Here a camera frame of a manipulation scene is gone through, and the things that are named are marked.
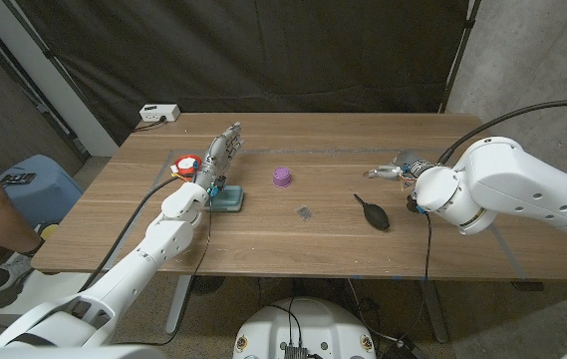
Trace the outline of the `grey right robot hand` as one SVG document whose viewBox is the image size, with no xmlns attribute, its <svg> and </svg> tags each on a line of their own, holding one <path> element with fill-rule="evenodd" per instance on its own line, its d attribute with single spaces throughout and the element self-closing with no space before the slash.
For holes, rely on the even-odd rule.
<svg viewBox="0 0 567 359">
<path fill-rule="evenodd" d="M 416 153 L 401 151 L 388 164 L 363 173 L 363 177 L 367 179 L 410 181 L 417 180 L 422 173 L 433 167 L 434 163 L 425 160 Z"/>
</svg>

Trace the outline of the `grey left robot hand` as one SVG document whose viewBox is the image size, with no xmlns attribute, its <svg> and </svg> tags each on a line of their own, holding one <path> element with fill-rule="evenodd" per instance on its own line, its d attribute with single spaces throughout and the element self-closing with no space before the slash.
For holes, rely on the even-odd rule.
<svg viewBox="0 0 567 359">
<path fill-rule="evenodd" d="M 243 145 L 240 133 L 241 124 L 237 122 L 212 141 L 194 177 L 196 184 L 208 189 L 225 175 Z"/>
</svg>

